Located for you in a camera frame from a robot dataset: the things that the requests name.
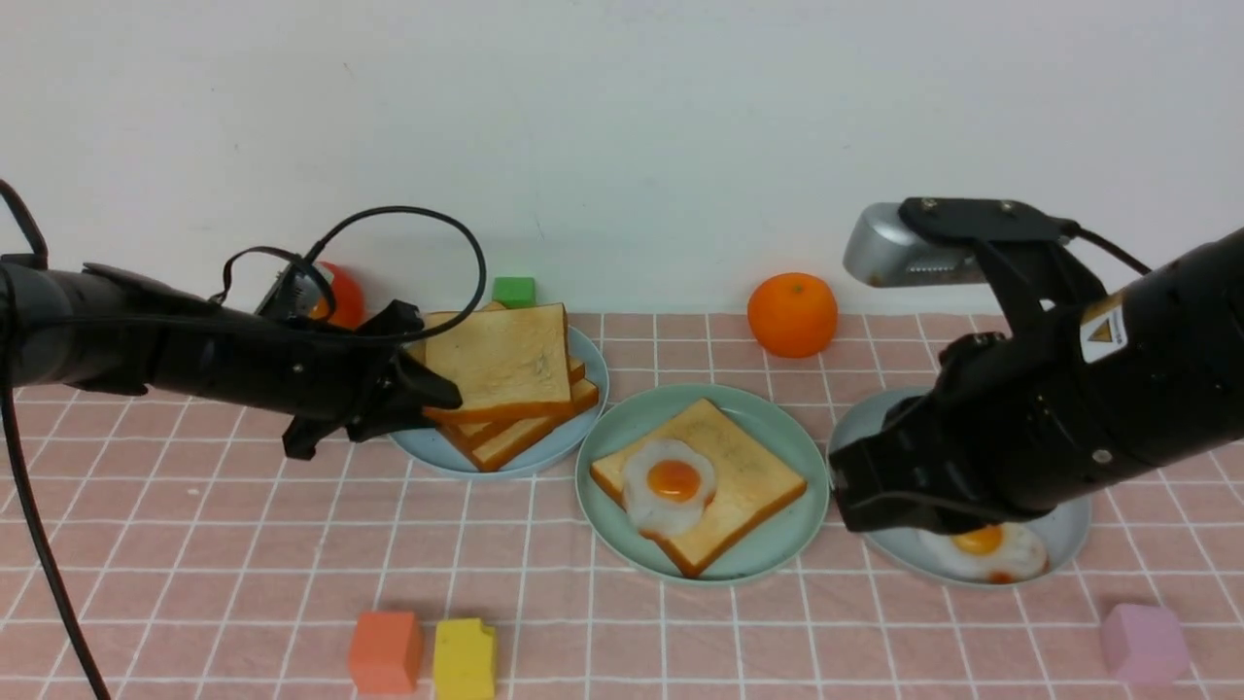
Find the egg white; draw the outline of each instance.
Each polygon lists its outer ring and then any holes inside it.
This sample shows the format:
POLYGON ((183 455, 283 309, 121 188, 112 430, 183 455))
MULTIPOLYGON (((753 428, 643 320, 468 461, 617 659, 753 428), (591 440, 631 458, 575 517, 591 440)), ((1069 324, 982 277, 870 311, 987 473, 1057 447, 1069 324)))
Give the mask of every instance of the egg white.
POLYGON ((1003 531, 1001 545, 988 555, 970 555, 959 550, 949 537, 927 531, 918 531, 917 537, 953 577, 990 583, 1001 574, 1021 582, 1044 573, 1050 557, 1041 537, 1018 523, 1001 523, 999 527, 1003 531))
POLYGON ((644 536, 673 538, 689 532, 704 515, 704 504, 717 492, 713 463, 680 440, 653 440, 631 455, 622 467, 622 504, 631 523, 644 536), (687 463, 700 477, 689 500, 677 504, 648 489, 648 472, 658 463, 687 463))

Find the black cable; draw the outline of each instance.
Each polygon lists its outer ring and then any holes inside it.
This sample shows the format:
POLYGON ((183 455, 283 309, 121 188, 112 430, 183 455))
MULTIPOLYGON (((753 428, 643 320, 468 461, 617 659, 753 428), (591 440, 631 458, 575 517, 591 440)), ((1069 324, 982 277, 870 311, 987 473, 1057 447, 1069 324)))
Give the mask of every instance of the black cable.
POLYGON ((233 264, 238 261, 239 257, 249 252, 264 252, 265 255, 271 255, 274 257, 280 257, 285 260, 300 272, 311 277, 311 281, 320 288, 320 296, 323 297, 325 302, 328 305, 328 316, 332 317, 337 312, 337 295, 332 291, 332 285, 325 279, 320 270, 316 269, 306 257, 299 255, 297 252, 290 252, 282 247, 274 247, 271 245, 255 245, 248 247, 241 252, 236 252, 233 257, 225 260, 224 269, 220 270, 220 276, 224 277, 224 288, 213 293, 208 298, 215 301, 216 303, 224 303, 225 298, 229 297, 229 288, 233 287, 233 264))
POLYGON ((39 224, 35 223, 35 216, 30 214, 30 209, 26 208, 26 203, 21 200, 17 190, 2 179, 0 179, 0 198, 9 205, 12 220, 16 221, 17 229, 26 237, 26 242, 30 244, 30 251, 46 260, 47 241, 44 240, 44 234, 40 233, 39 224))
POLYGON ((65 588, 65 579, 61 578, 60 567, 56 566, 56 557, 52 556, 52 546, 47 541, 47 531, 44 530, 44 521, 39 516, 39 506, 35 504, 35 490, 30 484, 30 472, 26 470, 26 455, 21 449, 21 433, 17 429, 17 409, 12 400, 12 364, 16 356, 17 316, 16 292, 12 276, 9 270, 0 267, 4 272, 5 295, 9 301, 9 313, 5 318, 6 328, 4 334, 2 366, 0 366, 0 420, 4 423, 4 439, 9 448, 9 465, 12 469, 12 482, 17 491, 17 500, 21 502, 21 512, 26 518, 26 527, 30 528, 30 540, 35 545, 39 555, 39 563, 44 567, 44 576, 47 578, 47 588, 52 593, 56 603, 56 612, 61 615, 65 633, 70 638, 73 654, 77 655, 86 674, 87 683, 97 700, 109 700, 108 686, 103 683, 103 674, 91 655, 91 648, 82 634, 82 625, 78 624, 77 614, 73 612, 73 602, 70 601, 68 591, 65 588))
POLYGON ((270 337, 272 339, 315 339, 316 342, 332 342, 340 344, 350 344, 353 347, 387 347, 397 346, 406 342, 413 342, 415 339, 423 339, 425 337, 432 337, 434 334, 440 334, 447 332, 463 321, 466 320, 479 305, 480 298, 484 297, 484 290, 488 286, 488 265, 484 261, 484 249, 480 247, 479 240, 475 239, 475 234, 470 231, 469 228, 463 225, 458 219, 453 216, 434 211, 432 209, 423 209, 420 206, 377 206, 374 209, 367 209, 348 216, 346 220, 341 221, 332 228, 311 249, 305 259, 310 262, 315 260, 327 241, 332 240, 338 233, 341 233, 350 224, 366 219, 368 216, 376 216, 379 214, 415 214, 420 216, 428 216, 439 221, 444 221, 463 234, 466 242, 470 244, 471 250, 475 252, 475 261, 479 266, 479 280, 475 283, 475 293, 471 295, 470 301, 462 311, 448 321, 430 328, 423 328, 414 332, 402 332, 394 334, 373 334, 373 336, 360 336, 350 333, 331 333, 321 332, 313 329, 295 329, 274 325, 272 327, 253 326, 253 325, 239 325, 233 321, 221 321, 213 318, 194 318, 187 316, 168 316, 168 315, 137 315, 137 313, 119 313, 119 315, 102 315, 102 316, 62 316, 55 318, 45 318, 41 321, 32 322, 27 326, 27 332, 37 332, 40 329, 46 329, 49 327, 116 327, 116 326, 160 326, 160 327, 180 327, 187 329, 197 329, 200 332, 235 332, 239 334, 246 334, 248 337, 270 337))
POLYGON ((1153 271, 1152 269, 1149 269, 1148 265, 1133 257, 1127 250, 1123 250, 1118 245, 1115 245, 1113 242, 1106 240, 1101 235, 1097 235, 1096 233, 1088 229, 1080 228, 1080 224, 1072 224, 1070 233, 1072 236, 1082 237, 1088 242, 1092 242, 1097 247, 1101 247, 1102 250, 1110 252, 1120 261, 1122 261, 1125 265, 1132 267, 1133 270, 1141 272, 1142 275, 1147 275, 1151 271, 1153 271))

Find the stack of toast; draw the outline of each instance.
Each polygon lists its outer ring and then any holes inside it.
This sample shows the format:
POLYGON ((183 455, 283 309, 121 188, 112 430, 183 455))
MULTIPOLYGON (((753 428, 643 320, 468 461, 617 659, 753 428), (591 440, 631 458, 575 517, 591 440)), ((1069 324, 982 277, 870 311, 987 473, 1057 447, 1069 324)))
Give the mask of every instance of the stack of toast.
MULTIPOLYGON (((424 322, 435 327, 455 315, 428 313, 424 322)), ((562 303, 506 308, 494 301, 408 347, 415 361, 458 385, 459 409, 423 413, 479 471, 499 471, 596 407, 600 390, 570 356, 567 329, 562 303)))

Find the bread crust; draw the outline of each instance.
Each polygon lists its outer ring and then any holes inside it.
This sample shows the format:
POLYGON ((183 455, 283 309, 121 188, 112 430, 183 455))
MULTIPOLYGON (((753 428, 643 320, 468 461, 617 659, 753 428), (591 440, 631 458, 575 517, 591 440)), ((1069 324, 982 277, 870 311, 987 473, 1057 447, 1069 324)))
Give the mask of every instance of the bread crust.
POLYGON ((575 417, 575 405, 570 402, 531 402, 529 404, 510 404, 478 412, 447 412, 427 407, 423 415, 440 425, 469 425, 491 423, 518 423, 526 419, 570 419, 575 417))
MULTIPOLYGON (((590 412, 596 407, 596 403, 601 399, 600 388, 586 379, 580 380, 578 383, 578 385, 583 384, 587 385, 587 392, 580 393, 572 400, 571 408, 573 413, 569 418, 544 418, 539 424, 532 425, 531 429, 525 431, 519 439, 511 441, 501 450, 486 458, 481 458, 479 455, 479 449, 486 445, 486 443, 474 446, 469 445, 465 443, 462 431, 455 430, 454 426, 440 426, 437 430, 447 441, 449 441, 450 445, 462 453, 464 458, 470 460, 470 464, 475 465, 475 469, 485 474, 496 472, 505 465, 510 464, 515 458, 529 450, 532 445, 540 443, 545 438, 549 438, 552 431, 557 430, 557 428, 562 424, 569 423, 570 419, 590 412)), ((498 438, 501 438, 501 435, 499 434, 498 436, 494 436, 494 440, 498 438)))
MULTIPOLYGON (((578 384, 580 382, 587 378, 587 366, 577 358, 571 358, 570 367, 571 367, 570 384, 571 388, 573 388, 573 385, 578 384)), ((479 448, 480 445, 484 445, 489 440, 493 440, 498 435, 501 435, 503 433, 510 430, 510 428, 514 426, 514 424, 516 423, 519 421, 493 421, 490 424, 464 424, 463 426, 453 424, 442 424, 440 428, 445 430, 445 434, 457 433, 457 435, 454 436, 454 440, 457 441, 454 443, 454 446, 458 448, 459 450, 469 451, 474 450, 475 448, 479 448), (466 430, 464 430, 470 425, 479 426, 479 430, 474 433, 468 433, 466 430)))

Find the white wall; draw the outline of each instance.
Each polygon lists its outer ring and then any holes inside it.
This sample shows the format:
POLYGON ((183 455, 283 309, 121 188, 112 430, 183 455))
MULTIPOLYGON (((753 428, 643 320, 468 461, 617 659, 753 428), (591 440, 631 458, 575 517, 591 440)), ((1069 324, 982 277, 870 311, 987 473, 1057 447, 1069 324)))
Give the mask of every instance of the white wall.
MULTIPOLYGON (((860 209, 1011 196, 1153 262, 1220 236, 1244 224, 1242 30, 1234 0, 7 0, 0 177, 56 266, 203 293, 244 245, 409 203, 585 310, 741 307, 787 269, 848 307, 978 308, 847 279, 860 209)), ((459 240, 406 220, 326 259, 424 307, 473 283, 459 240)))

